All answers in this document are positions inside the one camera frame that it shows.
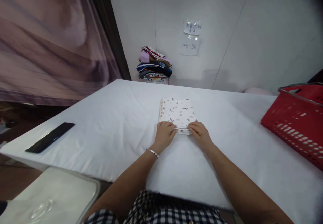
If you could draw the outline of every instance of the price sign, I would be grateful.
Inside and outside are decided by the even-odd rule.
[[[184,33],[191,35],[200,35],[202,26],[200,21],[188,20],[184,27]]]
[[[196,36],[184,37],[182,40],[181,55],[197,56],[200,46],[200,39]]]

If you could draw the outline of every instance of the silver bracelet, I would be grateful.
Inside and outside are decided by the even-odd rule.
[[[149,148],[147,148],[147,150],[148,150],[148,151],[150,151],[150,152],[152,152],[153,154],[155,154],[155,155],[156,155],[156,157],[157,157],[157,159],[159,158],[159,155],[157,154],[157,152],[155,152],[154,150],[151,150],[151,149],[149,149]]]

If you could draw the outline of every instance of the black phone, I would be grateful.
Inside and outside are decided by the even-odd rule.
[[[45,135],[38,142],[33,144],[31,147],[29,147],[25,151],[31,152],[31,153],[41,153],[47,147],[49,147],[54,141],[56,141],[58,138],[60,138],[65,132],[67,132],[69,129],[71,129],[73,126],[75,126],[74,123],[64,122],[63,124],[59,125],[57,128],[55,128],[50,133]]]

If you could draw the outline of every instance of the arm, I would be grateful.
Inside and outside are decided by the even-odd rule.
[[[244,223],[293,223],[290,218],[215,146],[201,122],[189,124],[200,148],[208,155],[233,207]]]
[[[154,144],[149,148],[158,154],[170,145],[177,130],[171,122],[159,122]],[[120,177],[101,195],[89,210],[86,218],[101,209],[111,210],[119,223],[128,216],[141,190],[145,189],[148,174],[157,157],[150,151],[145,151]]]

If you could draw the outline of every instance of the red basket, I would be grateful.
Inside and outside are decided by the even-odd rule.
[[[261,124],[323,171],[323,84],[295,84],[278,91]]]

